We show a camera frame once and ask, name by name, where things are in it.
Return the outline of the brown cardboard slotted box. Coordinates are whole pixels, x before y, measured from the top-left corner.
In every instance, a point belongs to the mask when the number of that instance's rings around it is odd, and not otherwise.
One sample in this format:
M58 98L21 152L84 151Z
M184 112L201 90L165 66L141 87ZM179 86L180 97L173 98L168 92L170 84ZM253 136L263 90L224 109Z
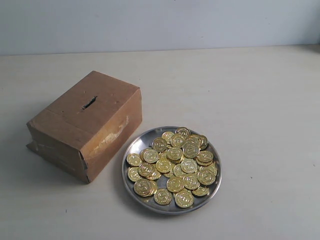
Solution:
M27 123L27 147L90 184L142 119L138 86L92 71Z

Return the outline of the gold coin back top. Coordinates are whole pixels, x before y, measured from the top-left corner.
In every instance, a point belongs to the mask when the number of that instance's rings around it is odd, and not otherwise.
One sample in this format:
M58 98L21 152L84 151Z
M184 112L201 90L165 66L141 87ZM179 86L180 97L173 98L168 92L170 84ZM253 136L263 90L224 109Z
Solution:
M190 130L186 127L178 127L176 130L175 130L175 134L177 135L181 135L183 136L184 138L188 138L190 136Z

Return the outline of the round silver metal plate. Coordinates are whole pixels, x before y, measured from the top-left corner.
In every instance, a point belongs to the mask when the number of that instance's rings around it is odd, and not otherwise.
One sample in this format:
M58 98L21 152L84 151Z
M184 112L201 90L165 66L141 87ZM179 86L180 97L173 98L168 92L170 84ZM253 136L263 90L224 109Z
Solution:
M122 163L121 163L121 175L123 179L124 187L127 193L131 196L133 200L139 203L141 206L145 207L146 209L163 215L182 215L194 210L197 210L203 207L205 204L209 203L215 194L217 193L221 181L222 181L222 163L221 159L218 155L218 152L214 148L214 146L209 143L208 150L213 152L214 159L213 162L217 167L217 176L215 182L209 186L209 193L208 195L202 197L195 197L194 203L189 208L180 208L176 205L175 201L172 200L170 204L167 205L159 205L155 202L154 197L142 197L135 193L134 191L134 183L128 177L128 168L129 164L126 160L127 155L129 153L138 153L143 148L149 147L152 144L152 140L156 137L160 137L166 131L175 131L178 127L177 126L160 126L156 128L149 129L142 134L140 134L136 139L134 139L131 144L126 149Z

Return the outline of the gold coin left upper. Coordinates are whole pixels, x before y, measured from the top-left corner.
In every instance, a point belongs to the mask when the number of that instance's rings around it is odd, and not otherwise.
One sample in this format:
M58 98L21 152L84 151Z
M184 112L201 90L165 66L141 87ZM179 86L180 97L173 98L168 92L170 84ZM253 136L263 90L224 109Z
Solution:
M129 153L126 157L126 161L130 166L138 167L143 162L140 155L137 153Z

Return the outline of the gold coin centre pale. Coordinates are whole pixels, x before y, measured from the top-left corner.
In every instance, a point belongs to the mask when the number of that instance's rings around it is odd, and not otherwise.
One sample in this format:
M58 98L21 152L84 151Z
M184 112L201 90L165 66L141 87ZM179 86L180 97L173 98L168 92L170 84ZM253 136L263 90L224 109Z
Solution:
M187 174L192 174L195 173L198 169L198 164L195 160L186 158L181 162L180 167L183 172Z

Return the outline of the gold coin right upper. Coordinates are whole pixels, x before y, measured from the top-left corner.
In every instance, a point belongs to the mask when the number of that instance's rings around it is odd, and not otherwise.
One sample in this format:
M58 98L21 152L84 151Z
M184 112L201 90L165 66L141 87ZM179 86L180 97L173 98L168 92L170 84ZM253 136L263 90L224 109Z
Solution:
M203 150L198 153L198 155L196 156L196 159L200 163L208 164L213 161L214 154L211 151Z

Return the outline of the gold coin left middle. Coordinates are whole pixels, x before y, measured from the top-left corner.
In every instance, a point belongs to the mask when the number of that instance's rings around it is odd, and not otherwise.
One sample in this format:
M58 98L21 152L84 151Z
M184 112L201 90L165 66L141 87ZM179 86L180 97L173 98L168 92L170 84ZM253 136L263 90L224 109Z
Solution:
M139 174L139 168L137 166L135 167L129 167L128 168L128 173L127 176L129 178L130 181L132 182L137 182L138 180L140 180L142 177Z

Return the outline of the gold coin front left edge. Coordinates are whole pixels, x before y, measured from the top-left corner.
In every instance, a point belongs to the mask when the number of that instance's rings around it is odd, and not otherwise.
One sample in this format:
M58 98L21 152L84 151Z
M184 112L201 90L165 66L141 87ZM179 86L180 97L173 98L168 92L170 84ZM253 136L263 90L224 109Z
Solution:
M134 183L133 189L141 197L148 197L154 193L153 181L141 178Z

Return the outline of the gold coin front centre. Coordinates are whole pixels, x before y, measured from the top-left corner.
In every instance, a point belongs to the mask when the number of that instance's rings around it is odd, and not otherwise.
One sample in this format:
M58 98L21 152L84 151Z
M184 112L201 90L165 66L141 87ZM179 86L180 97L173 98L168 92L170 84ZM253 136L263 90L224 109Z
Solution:
M159 205L168 205L172 201L172 193L166 188L159 188L153 197L154 201Z

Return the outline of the gold coin front right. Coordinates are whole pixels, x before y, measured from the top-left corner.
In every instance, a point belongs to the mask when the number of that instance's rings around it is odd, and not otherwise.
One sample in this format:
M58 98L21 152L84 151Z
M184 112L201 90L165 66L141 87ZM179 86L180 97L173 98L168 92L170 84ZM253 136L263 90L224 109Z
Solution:
M189 208L194 204L193 195L185 190L178 192L174 197L175 203L180 208Z

